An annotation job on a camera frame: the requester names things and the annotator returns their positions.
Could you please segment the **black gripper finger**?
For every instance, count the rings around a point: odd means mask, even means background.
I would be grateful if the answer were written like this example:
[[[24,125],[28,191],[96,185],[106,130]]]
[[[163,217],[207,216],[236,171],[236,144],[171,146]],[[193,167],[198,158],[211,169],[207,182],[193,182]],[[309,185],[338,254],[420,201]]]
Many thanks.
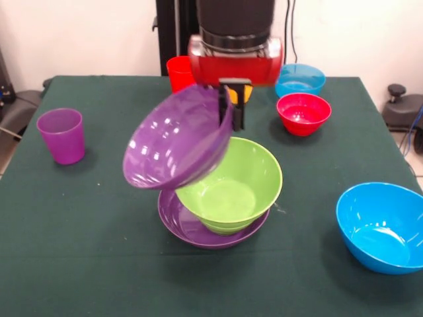
[[[221,125],[225,119],[227,107],[228,107],[227,89],[224,85],[220,85],[218,88],[219,125]]]
[[[245,84],[234,84],[231,89],[237,95],[237,101],[232,101],[233,105],[233,130],[244,129],[245,116]]]

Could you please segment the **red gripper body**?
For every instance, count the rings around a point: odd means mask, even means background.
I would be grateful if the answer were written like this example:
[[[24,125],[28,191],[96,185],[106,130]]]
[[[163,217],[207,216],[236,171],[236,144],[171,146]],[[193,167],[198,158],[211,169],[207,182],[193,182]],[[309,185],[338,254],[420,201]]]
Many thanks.
[[[282,42],[270,38],[260,50],[219,52],[207,47],[201,36],[193,35],[188,45],[192,74],[198,84],[248,83],[272,86],[276,83],[283,60]]]

